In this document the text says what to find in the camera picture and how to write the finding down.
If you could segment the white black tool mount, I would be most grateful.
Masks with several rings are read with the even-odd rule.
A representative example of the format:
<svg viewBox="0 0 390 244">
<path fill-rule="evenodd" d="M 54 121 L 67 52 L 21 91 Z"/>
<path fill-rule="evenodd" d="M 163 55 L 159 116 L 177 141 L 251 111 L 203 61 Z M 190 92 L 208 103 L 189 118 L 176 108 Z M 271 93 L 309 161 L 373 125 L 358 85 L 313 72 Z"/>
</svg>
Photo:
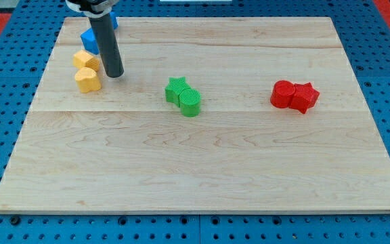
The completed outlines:
<svg viewBox="0 0 390 244">
<path fill-rule="evenodd" d="M 82 13 L 88 18 L 101 18 L 112 11 L 118 0 L 65 0 L 66 5 L 74 12 Z"/>
</svg>

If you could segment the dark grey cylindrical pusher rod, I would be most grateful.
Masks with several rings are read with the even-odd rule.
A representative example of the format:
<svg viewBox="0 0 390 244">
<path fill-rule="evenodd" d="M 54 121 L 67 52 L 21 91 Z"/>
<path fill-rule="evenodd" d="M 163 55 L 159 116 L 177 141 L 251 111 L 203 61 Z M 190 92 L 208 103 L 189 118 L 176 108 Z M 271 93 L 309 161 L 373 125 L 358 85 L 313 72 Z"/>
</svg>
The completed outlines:
<svg viewBox="0 0 390 244">
<path fill-rule="evenodd" d="M 89 22 L 95 36 L 106 75 L 110 78 L 121 77 L 124 73 L 123 62 L 110 13 L 99 18 L 90 18 Z"/>
</svg>

